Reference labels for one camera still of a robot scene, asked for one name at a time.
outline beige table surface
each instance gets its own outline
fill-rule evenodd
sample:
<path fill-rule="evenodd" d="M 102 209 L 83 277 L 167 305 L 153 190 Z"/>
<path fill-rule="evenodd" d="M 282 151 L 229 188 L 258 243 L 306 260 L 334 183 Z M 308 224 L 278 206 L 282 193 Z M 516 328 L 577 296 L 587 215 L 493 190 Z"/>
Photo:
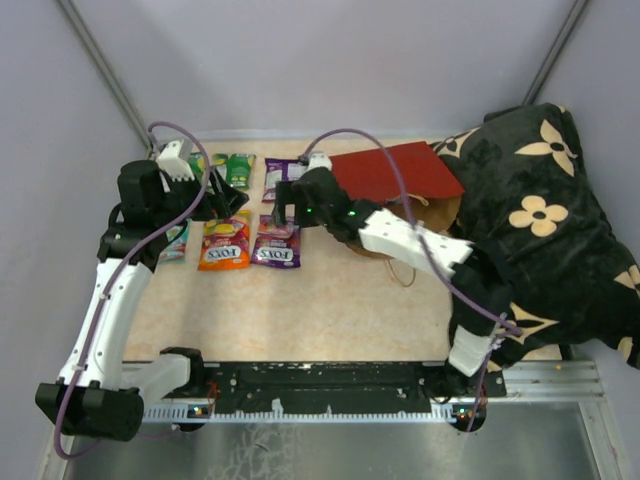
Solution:
<path fill-rule="evenodd" d="M 421 139 L 387 140 L 387 145 Z M 209 154 L 257 155 L 251 176 L 251 245 L 261 204 L 265 157 L 296 158 L 309 141 L 207 143 Z M 325 140 L 328 154 L 371 148 L 366 140 Z M 202 224 L 192 222 L 186 261 L 162 264 L 145 290 L 133 321 L 125 360 L 151 360 L 167 346 L 198 348 L 212 361 L 442 360 L 448 353 L 450 295 L 418 272 L 413 286 L 392 281 L 380 260 L 356 255 L 323 228 L 302 232 L 302 267 L 259 265 L 199 272 Z M 394 262 L 401 278 L 411 269 Z M 529 359 L 559 359 L 557 347 Z"/>

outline gray wall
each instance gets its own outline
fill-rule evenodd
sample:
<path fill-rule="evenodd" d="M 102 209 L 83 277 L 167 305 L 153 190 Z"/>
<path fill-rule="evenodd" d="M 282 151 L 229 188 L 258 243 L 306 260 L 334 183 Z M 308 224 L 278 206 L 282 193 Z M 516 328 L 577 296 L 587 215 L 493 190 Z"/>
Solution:
<path fill-rule="evenodd" d="M 51 0 L 0 16 L 0 478 L 36 475 L 37 410 L 82 323 L 115 179 L 143 148 Z"/>
<path fill-rule="evenodd" d="M 565 105 L 575 117 L 593 189 L 619 239 L 640 261 L 640 3 L 592 2 L 560 58 L 542 100 Z M 640 477 L 640 372 L 617 352 L 592 342 L 593 356 Z"/>
<path fill-rule="evenodd" d="M 520 103 L 572 0 L 76 0 L 145 119 L 201 137 L 459 131 Z"/>

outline floral blanket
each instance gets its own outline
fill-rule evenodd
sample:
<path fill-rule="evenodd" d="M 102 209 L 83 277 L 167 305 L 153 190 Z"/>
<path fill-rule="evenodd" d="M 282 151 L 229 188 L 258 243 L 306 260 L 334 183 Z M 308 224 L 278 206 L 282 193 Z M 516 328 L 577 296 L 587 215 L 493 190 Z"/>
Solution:
<path fill-rule="evenodd" d="M 640 272 L 591 191 L 571 114 L 518 107 L 433 148 L 466 190 L 452 233 L 495 240 L 513 270 L 510 318 L 524 333 L 504 340 L 492 369 L 594 338 L 640 368 Z"/>

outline snack bag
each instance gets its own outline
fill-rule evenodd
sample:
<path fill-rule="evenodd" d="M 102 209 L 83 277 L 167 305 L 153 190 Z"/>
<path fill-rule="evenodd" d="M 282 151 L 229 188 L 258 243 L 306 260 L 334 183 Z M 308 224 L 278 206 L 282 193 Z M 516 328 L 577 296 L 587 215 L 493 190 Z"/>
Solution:
<path fill-rule="evenodd" d="M 225 165 L 227 158 L 227 155 L 223 153 L 211 155 L 211 167 L 218 170 L 218 173 L 222 178 L 226 178 L 227 176 L 227 166 Z M 204 158 L 202 158 L 200 152 L 193 152 L 189 155 L 189 167 L 191 167 L 191 171 L 198 181 L 202 181 L 202 174 L 204 173 Z M 211 185 L 207 186 L 207 191 L 209 193 L 213 193 Z"/>
<path fill-rule="evenodd" d="M 249 266 L 249 220 L 251 212 L 240 210 L 229 220 L 204 224 L 198 270 L 233 270 Z"/>
<path fill-rule="evenodd" d="M 300 267 L 300 228 L 287 217 L 284 227 L 276 227 L 270 215 L 260 215 L 258 237 L 251 263 L 273 268 Z"/>
<path fill-rule="evenodd" d="M 255 155 L 248 153 L 234 153 L 226 162 L 227 174 L 224 177 L 229 185 L 238 190 L 249 188 L 249 175 Z"/>
<path fill-rule="evenodd" d="M 158 263 L 164 262 L 184 262 L 184 255 L 187 251 L 187 239 L 189 238 L 189 220 L 187 226 L 182 231 L 182 226 L 176 225 L 167 231 L 169 245 L 158 257 Z"/>
<path fill-rule="evenodd" d="M 265 158 L 267 174 L 264 177 L 263 202 L 273 202 L 276 199 L 276 184 L 298 180 L 307 167 L 298 160 L 280 160 L 277 158 Z"/>

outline brand logo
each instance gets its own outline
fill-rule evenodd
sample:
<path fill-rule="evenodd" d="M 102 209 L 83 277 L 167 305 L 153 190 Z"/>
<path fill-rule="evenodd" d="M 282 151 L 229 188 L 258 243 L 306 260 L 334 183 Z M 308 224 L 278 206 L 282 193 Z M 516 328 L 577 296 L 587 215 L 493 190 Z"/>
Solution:
<path fill-rule="evenodd" d="M 214 247 L 207 250 L 204 258 L 207 262 L 215 262 L 217 260 L 225 260 L 227 258 L 238 258 L 241 253 L 242 249 L 235 245 Z"/>
<path fill-rule="evenodd" d="M 260 247 L 258 257 L 276 262 L 289 262 L 293 259 L 293 250 L 290 248 Z"/>

